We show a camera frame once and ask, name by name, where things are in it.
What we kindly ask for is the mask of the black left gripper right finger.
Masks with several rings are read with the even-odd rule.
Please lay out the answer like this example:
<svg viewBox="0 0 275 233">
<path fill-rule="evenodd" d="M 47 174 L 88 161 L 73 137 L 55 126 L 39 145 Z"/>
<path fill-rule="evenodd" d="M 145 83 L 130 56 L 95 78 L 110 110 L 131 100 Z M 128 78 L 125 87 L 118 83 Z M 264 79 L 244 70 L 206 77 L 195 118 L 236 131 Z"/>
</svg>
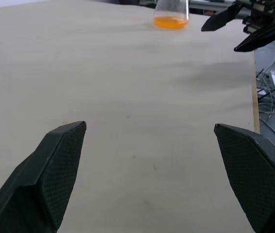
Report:
<svg viewBox="0 0 275 233">
<path fill-rule="evenodd" d="M 214 127 L 230 186 L 255 233 L 275 233 L 275 145 L 250 130 Z"/>
</svg>

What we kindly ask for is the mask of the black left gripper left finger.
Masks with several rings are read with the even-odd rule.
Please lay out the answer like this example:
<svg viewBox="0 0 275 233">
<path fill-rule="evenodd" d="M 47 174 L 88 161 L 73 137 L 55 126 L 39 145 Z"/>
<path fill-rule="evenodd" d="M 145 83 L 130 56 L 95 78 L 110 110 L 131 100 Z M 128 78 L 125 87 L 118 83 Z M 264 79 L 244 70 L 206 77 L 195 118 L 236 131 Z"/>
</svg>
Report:
<svg viewBox="0 0 275 233">
<path fill-rule="evenodd" d="M 86 123 L 48 132 L 0 188 L 0 233 L 57 233 L 77 177 Z"/>
</svg>

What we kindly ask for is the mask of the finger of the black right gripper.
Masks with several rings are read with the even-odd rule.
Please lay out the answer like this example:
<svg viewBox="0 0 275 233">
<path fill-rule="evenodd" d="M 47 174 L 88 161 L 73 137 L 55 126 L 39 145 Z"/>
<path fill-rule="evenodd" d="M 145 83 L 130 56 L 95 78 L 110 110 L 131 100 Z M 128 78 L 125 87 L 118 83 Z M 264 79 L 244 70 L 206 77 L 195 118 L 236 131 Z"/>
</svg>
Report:
<svg viewBox="0 0 275 233">
<path fill-rule="evenodd" d="M 204 23 L 204 25 L 201 27 L 201 31 L 213 32 L 224 27 L 227 23 L 236 18 L 241 9 L 242 5 L 232 4 L 225 10 L 216 12 Z"/>
<path fill-rule="evenodd" d="M 263 27 L 249 34 L 239 45 L 234 48 L 235 52 L 250 52 L 266 46 L 275 41 L 275 25 Z"/>
</svg>

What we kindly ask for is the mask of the large clear conical flask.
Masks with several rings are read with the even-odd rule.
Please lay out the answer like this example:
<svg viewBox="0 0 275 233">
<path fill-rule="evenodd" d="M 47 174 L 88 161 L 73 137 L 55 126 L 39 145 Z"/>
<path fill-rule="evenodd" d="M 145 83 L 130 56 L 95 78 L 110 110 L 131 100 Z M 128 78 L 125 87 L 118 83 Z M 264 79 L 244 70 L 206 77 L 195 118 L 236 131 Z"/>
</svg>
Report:
<svg viewBox="0 0 275 233">
<path fill-rule="evenodd" d="M 189 0 L 158 0 L 153 22 L 164 29 L 183 29 L 189 22 Z"/>
</svg>

